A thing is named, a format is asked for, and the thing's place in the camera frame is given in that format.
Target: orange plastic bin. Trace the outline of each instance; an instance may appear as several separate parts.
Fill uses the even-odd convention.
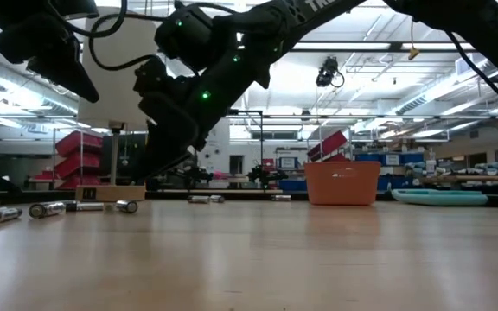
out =
[[[310,204],[367,206],[376,201],[379,162],[305,163]]]

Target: wooden floor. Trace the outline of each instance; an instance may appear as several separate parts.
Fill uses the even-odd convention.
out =
[[[0,224],[0,310],[498,311],[498,209],[144,202]]]

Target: ceiling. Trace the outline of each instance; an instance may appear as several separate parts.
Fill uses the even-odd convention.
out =
[[[119,0],[97,0],[99,6],[119,6]],[[209,1],[226,5],[235,10],[248,10],[261,0],[221,0]],[[174,8],[171,1],[130,0],[129,9],[138,13],[166,16]],[[208,10],[209,15],[221,14]],[[84,21],[75,21],[83,25]],[[358,8],[351,10],[321,27],[308,33],[305,41],[449,41],[446,35],[437,30],[429,29],[422,23],[412,25],[411,18],[387,8],[382,1],[368,0]],[[343,87],[316,87],[315,80],[318,68],[328,56],[335,56],[344,73]],[[321,115],[367,115],[388,114],[402,104],[407,104],[409,98],[429,90],[438,81],[450,77],[455,72],[455,61],[459,59],[456,51],[448,53],[422,53],[414,60],[408,60],[408,53],[328,53],[297,52],[288,53],[271,66],[271,85],[265,90],[253,84],[239,100],[235,107],[263,110],[268,114],[291,115],[300,114],[302,109],[309,109],[312,114]],[[167,62],[169,69],[176,75],[189,75],[190,71],[177,60]],[[0,66],[12,73],[31,79],[47,88],[53,88],[45,79],[32,77],[25,66],[10,65],[0,55]],[[63,95],[71,102],[77,98],[68,93]],[[471,77],[458,87],[446,92],[438,92],[425,105],[419,105],[406,114],[438,115],[449,108],[463,103],[483,98],[483,111],[489,107],[497,107],[495,96],[490,90]],[[463,112],[478,112],[479,105],[471,105]],[[424,128],[431,121],[425,120],[417,125]],[[298,119],[284,120],[284,124],[301,124]],[[359,119],[331,120],[322,122],[324,126],[343,129],[348,125],[356,125],[362,132],[370,131],[367,123]],[[376,124],[380,130],[390,130],[391,123]],[[407,122],[395,123],[397,128],[408,126]]]

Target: wooden block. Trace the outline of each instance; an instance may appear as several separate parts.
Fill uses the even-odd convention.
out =
[[[145,186],[77,186],[76,200],[82,202],[145,200]]]

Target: green led light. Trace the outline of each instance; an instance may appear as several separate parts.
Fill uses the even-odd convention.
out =
[[[203,94],[201,95],[201,98],[203,99],[208,99],[211,97],[211,93],[209,91],[205,91],[203,92]]]

